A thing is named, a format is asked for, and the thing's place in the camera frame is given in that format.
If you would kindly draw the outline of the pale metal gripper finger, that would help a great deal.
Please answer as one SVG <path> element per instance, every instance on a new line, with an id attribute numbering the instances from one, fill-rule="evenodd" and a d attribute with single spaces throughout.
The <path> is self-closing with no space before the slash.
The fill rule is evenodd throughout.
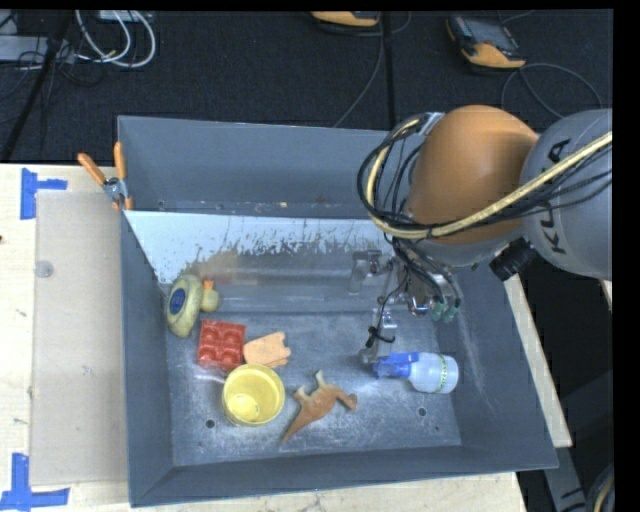
<path id="1" fill-rule="evenodd" d="M 381 287 L 388 282 L 392 269 L 392 260 L 384 258 L 380 250 L 354 252 L 347 292 L 350 295 L 359 295 L 366 287 Z"/>
<path id="2" fill-rule="evenodd" d="M 373 365 L 380 359 L 387 358 L 394 348 L 397 323 L 390 312 L 379 307 L 373 322 L 367 331 L 364 347 L 358 352 L 358 358 L 364 365 Z"/>

